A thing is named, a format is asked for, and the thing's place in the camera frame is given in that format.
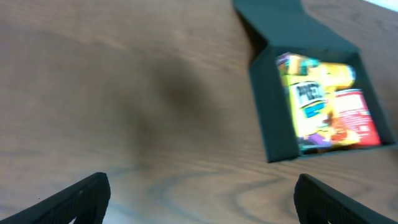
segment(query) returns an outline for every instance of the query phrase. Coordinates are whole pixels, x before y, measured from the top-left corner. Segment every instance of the wooden surface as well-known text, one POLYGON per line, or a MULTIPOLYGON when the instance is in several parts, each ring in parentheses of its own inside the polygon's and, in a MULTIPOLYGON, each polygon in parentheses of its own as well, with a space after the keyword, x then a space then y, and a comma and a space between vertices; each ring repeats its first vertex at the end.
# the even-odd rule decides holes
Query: wooden surface
MULTIPOLYGON (((304 4, 361 47, 397 132, 398 14, 304 4)), ((266 163, 250 57, 229 0, 0 0, 0 218, 103 171, 105 223, 298 223, 301 173, 398 220, 396 151, 266 163)))

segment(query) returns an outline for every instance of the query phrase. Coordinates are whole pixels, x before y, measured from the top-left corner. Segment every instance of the wooden table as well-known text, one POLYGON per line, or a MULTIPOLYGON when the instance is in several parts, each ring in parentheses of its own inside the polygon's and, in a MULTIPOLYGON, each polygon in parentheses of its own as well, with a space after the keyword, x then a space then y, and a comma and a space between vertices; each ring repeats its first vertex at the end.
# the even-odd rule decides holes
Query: wooden table
MULTIPOLYGON (((398 13, 303 2, 397 132, 398 13)), ((229 0, 0 0, 0 218, 103 171, 105 223, 298 223, 301 173, 398 220, 397 151, 266 163, 251 54, 229 0)))

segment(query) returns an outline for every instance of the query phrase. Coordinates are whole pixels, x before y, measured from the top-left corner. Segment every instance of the dark green box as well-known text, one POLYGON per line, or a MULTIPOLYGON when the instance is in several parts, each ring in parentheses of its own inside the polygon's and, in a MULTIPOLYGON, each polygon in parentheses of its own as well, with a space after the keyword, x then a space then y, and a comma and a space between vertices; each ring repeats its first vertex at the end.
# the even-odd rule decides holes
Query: dark green box
POLYGON ((351 65, 356 71, 353 88, 362 90, 382 143, 369 149, 397 144, 357 47, 308 16, 299 0, 233 3, 243 22, 264 39, 264 48, 253 60, 249 73, 269 162, 302 156, 276 65, 277 56, 286 52, 351 65))

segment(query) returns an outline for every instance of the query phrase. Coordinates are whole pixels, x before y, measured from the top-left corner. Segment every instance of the black box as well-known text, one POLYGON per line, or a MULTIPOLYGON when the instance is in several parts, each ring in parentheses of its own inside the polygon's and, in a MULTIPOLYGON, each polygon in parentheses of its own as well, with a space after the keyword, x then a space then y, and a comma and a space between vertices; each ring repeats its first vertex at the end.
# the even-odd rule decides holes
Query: black box
POLYGON ((353 88, 362 89, 382 143, 370 149, 396 144, 357 47, 307 15, 299 0, 234 0, 233 4, 243 22, 264 39, 249 73, 269 162, 303 156, 276 65, 277 57, 286 52, 351 65, 356 71, 353 88))

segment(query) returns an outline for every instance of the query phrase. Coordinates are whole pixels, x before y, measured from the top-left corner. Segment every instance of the open box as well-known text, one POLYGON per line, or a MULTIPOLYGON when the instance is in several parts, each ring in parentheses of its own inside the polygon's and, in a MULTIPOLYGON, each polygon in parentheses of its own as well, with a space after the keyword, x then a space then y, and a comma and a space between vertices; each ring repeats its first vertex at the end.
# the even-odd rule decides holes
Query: open box
POLYGON ((304 156, 297 141, 276 64, 277 57, 287 52, 324 62, 351 65, 356 72, 352 88, 362 91, 381 142, 380 146, 364 149, 393 146, 397 143, 357 47, 308 16, 299 0, 233 2, 244 23, 263 38, 263 49, 253 60, 249 73, 269 162, 304 156))

